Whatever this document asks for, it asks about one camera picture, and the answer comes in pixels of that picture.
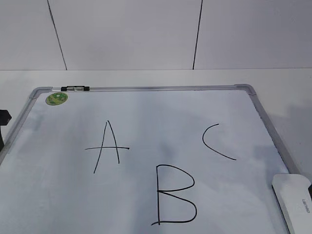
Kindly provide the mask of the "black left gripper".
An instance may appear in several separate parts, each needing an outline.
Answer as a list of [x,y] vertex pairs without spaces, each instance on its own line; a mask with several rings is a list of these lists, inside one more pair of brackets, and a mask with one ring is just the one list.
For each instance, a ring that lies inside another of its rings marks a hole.
[[[9,121],[12,119],[11,115],[9,114],[8,110],[0,110],[0,126],[6,126]],[[0,131],[0,151],[4,148],[4,142],[2,133]]]

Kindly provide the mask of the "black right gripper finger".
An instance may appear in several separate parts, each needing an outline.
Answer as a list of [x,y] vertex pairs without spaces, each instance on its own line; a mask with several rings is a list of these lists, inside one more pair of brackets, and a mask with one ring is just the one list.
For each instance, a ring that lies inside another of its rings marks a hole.
[[312,184],[308,187],[308,192],[309,192],[310,197],[312,199]]

